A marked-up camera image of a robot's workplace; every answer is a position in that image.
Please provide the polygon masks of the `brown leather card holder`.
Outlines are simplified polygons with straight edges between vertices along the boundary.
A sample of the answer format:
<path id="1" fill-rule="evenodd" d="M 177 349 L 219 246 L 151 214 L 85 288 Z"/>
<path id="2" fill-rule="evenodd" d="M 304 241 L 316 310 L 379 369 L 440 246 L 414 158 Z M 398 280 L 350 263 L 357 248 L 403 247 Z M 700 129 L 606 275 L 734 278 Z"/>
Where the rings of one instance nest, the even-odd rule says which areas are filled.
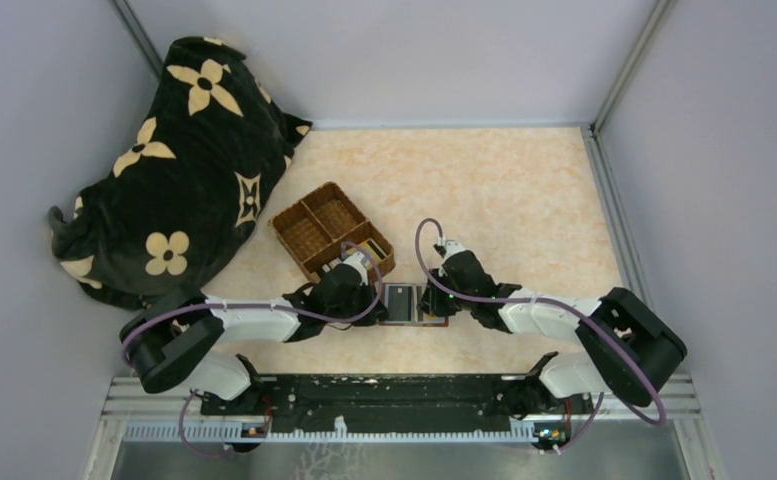
<path id="1" fill-rule="evenodd" d="M 387 310 L 387 318 L 379 325 L 404 327 L 447 327 L 447 317 L 435 317 L 420 309 L 423 300 L 424 284 L 386 283 L 382 301 Z"/>

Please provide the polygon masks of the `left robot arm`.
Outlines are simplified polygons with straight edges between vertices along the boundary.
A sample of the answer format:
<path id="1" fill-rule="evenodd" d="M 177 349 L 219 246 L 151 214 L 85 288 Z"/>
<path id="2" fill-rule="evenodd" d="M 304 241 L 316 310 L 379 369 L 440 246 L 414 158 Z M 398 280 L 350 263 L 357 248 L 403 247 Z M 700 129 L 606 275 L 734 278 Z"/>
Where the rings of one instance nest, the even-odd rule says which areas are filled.
<path id="1" fill-rule="evenodd" d="M 347 264 L 268 300 L 224 299 L 181 286 L 121 329 L 121 357 L 148 394 L 190 387 L 249 414 L 261 406 L 264 388 L 246 359 L 222 354 L 217 346 L 247 340 L 299 342 L 331 324 L 374 326 L 388 317 L 382 288 Z"/>

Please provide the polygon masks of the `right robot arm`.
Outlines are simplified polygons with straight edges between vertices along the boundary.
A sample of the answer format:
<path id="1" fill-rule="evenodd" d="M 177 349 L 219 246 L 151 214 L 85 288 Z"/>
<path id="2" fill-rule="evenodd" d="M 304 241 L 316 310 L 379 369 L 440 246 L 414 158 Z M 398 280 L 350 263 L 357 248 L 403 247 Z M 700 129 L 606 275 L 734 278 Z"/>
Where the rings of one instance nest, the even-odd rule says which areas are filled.
<path id="1" fill-rule="evenodd" d="M 465 311 L 487 329 L 581 345 L 579 352 L 547 360 L 528 383 L 528 401 L 540 412 L 581 393 L 611 393 L 630 406 L 648 407 L 688 354 L 682 339 L 626 288 L 598 298 L 547 296 L 496 282 L 472 251 L 455 242 L 435 250 L 442 263 L 427 272 L 425 313 Z"/>

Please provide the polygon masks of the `brown woven divided basket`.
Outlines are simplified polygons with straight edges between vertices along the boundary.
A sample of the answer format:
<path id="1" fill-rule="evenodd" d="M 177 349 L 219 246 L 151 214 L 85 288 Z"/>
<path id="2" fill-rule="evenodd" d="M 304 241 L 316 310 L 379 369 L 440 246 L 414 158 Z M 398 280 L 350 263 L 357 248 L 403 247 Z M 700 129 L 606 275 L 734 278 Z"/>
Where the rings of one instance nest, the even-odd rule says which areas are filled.
<path id="1" fill-rule="evenodd" d="M 309 281 L 318 281 L 318 271 L 340 257 L 341 244 L 355 244 L 373 238 L 386 251 L 377 262 L 380 273 L 390 274 L 396 265 L 394 248 L 373 222 L 362 213 L 340 186 L 327 182 L 270 220 L 285 250 Z"/>

